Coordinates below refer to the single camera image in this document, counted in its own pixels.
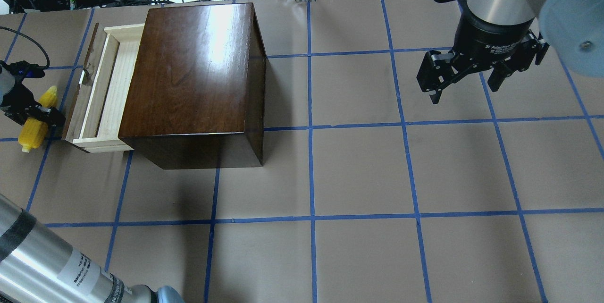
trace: yellow object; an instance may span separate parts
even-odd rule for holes
[[[40,97],[38,101],[44,107],[56,107],[57,87],[52,86]],[[48,132],[48,124],[34,118],[28,118],[19,135],[19,144],[23,146],[23,152],[30,152],[32,148],[39,148]]]

